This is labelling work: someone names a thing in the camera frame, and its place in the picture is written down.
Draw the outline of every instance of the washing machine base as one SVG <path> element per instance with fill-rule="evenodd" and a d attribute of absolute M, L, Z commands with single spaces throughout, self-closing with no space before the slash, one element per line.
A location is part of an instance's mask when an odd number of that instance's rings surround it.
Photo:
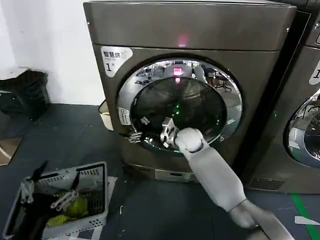
<path fill-rule="evenodd" d="M 136 164 L 123 165 L 124 170 L 135 176 L 141 176 L 148 179 L 162 180 L 167 182 L 178 183 L 199 183 L 195 174 L 192 172 L 169 171 L 154 167 L 140 166 Z"/>

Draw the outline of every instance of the red light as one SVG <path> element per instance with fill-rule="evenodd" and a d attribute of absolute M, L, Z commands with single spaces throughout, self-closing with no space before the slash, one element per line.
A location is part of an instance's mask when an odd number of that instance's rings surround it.
<path fill-rule="evenodd" d="M 173 75 L 174 76 L 181 76 L 182 75 L 182 67 L 174 67 L 173 68 Z"/>

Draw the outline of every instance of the label sticker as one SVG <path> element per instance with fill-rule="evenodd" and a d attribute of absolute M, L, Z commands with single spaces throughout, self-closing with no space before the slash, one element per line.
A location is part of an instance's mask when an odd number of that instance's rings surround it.
<path fill-rule="evenodd" d="M 228 121 L 226 122 L 226 124 L 227 124 L 227 125 L 233 124 L 235 121 L 236 121 L 236 120 L 234 120 L 234 119 L 230 119 L 230 120 L 228 120 Z"/>
<path fill-rule="evenodd" d="M 320 60 L 309 79 L 309 84 L 311 85 L 316 85 L 318 83 L 320 83 Z"/>
<path fill-rule="evenodd" d="M 105 74 L 113 78 L 119 68 L 132 57 L 133 52 L 129 47 L 121 46 L 102 46 L 101 54 Z"/>
<path fill-rule="evenodd" d="M 122 125 L 131 125 L 129 110 L 119 107 L 119 118 Z"/>

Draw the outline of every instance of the washing machine door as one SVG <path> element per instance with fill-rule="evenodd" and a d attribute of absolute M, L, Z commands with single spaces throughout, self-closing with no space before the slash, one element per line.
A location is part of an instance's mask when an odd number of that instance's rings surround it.
<path fill-rule="evenodd" d="M 176 57 L 147 64 L 124 82 L 117 110 L 127 133 L 141 133 L 143 146 L 177 152 L 160 141 L 162 123 L 199 129 L 208 143 L 230 137 L 242 115 L 242 97 L 232 75 L 209 62 Z"/>
<path fill-rule="evenodd" d="M 320 168 L 320 89 L 294 114 L 288 126 L 287 146 L 298 162 Z"/>

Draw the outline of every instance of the white wall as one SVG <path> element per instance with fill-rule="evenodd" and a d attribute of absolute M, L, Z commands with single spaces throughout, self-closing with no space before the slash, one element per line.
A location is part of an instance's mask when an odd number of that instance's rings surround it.
<path fill-rule="evenodd" d="M 99 105 L 105 98 L 83 0 L 1 0 L 19 66 L 49 74 L 51 102 Z"/>
<path fill-rule="evenodd" d="M 16 60 L 10 43 L 6 18 L 0 4 L 0 71 L 14 67 Z"/>

